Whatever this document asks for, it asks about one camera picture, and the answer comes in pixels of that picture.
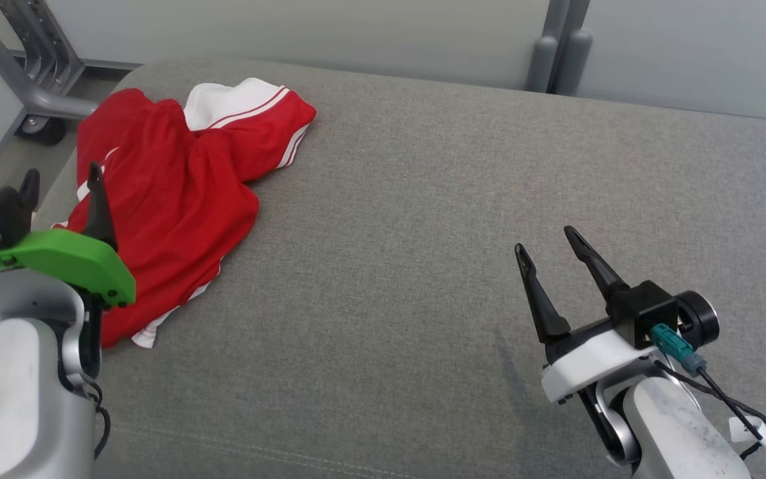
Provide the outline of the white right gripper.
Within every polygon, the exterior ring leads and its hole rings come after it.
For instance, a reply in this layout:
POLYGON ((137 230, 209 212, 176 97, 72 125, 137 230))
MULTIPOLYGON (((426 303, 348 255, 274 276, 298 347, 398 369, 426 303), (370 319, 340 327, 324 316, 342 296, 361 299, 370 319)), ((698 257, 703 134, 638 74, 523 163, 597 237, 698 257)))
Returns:
MULTIPOLYGON (((630 286, 576 228, 565 226, 563 233, 576 258, 584 263, 596 283, 604 298, 606 313, 614 313, 614 295, 629 290, 630 286)), ((571 330, 569 322, 559 315, 547 296, 536 275, 534 261, 522 243, 515 245, 515 258, 536 336, 545 346, 548 365, 543 369, 541 386, 548 400, 565 399, 656 351, 653 345, 635 348, 614 330, 609 318, 571 330)))

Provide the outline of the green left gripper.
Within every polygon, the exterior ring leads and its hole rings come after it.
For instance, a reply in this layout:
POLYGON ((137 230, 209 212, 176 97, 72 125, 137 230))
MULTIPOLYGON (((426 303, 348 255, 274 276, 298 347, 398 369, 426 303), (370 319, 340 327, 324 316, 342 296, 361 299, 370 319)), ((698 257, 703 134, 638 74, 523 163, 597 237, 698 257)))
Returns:
MULTIPOLYGON (((21 214, 39 207, 41 174, 27 170, 17 190, 21 214)), ((100 164, 88 170, 88 214, 82 234, 70 230, 30 232, 15 246, 0 249, 0 269, 23 267, 101 296, 118 307, 136 302, 136 279, 119 257, 112 212, 100 164)))

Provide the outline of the red shorts with white stripe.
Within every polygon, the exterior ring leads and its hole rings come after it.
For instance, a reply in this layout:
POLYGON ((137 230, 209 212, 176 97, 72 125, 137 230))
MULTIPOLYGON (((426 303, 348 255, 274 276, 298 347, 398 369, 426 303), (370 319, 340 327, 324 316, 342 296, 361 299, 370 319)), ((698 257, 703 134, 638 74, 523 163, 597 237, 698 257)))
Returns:
POLYGON ((104 314, 101 345, 130 339, 215 279, 253 228, 259 201, 247 182, 268 172, 246 128, 188 128, 182 106, 127 88, 83 124, 78 171, 103 165, 118 254, 136 300, 104 314))

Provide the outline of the black caster wheel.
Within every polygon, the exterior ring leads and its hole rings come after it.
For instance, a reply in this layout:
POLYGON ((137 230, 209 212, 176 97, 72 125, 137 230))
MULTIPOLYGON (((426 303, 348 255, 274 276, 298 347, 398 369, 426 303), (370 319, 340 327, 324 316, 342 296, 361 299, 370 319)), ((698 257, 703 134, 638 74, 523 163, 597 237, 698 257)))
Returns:
POLYGON ((28 115, 15 131, 15 136, 43 146, 56 146, 66 133, 63 118, 28 115))

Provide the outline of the grey metal tube frame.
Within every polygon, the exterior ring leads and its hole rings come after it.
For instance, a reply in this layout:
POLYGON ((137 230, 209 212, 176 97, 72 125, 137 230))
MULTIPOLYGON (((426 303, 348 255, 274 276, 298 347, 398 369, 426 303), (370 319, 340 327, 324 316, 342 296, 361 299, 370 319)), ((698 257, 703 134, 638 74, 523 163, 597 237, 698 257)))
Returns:
POLYGON ((46 0, 0 0, 0 12, 24 51, 19 64, 16 51, 0 39, 0 76, 31 116, 80 119, 91 115, 96 101, 70 96, 70 89, 85 70, 46 0))

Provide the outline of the grey partition post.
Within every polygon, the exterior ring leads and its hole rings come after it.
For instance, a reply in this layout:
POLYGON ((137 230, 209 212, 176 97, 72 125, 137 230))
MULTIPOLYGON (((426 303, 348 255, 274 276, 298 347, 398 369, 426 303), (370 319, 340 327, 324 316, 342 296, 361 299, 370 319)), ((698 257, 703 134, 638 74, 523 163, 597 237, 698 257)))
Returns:
POLYGON ((565 23, 567 0, 549 0, 541 36, 535 40, 524 90, 545 93, 565 23))
POLYGON ((584 19, 592 0, 569 0, 563 29, 559 34, 559 45, 549 92, 551 94, 575 96, 592 46, 593 36, 583 29, 584 19))

